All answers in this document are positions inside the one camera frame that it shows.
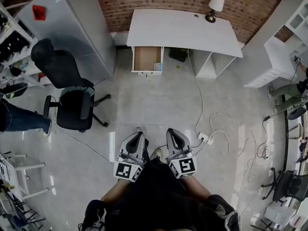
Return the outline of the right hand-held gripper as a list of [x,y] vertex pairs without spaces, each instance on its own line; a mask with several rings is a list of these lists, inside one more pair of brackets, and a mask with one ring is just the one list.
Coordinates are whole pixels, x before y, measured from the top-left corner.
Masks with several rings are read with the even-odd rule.
[[189,139],[180,131],[169,128],[166,132],[166,140],[169,152],[174,152],[174,149],[182,151],[167,158],[168,166],[175,178],[182,179],[196,173],[197,160],[193,150],[190,150]]

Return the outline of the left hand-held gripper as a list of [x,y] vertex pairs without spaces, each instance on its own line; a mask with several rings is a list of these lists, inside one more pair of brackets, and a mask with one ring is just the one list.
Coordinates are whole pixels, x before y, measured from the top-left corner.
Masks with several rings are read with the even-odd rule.
[[121,143],[120,153],[114,162],[114,177],[135,182],[146,163],[143,157],[144,148],[145,132],[141,127],[137,127],[137,132]]

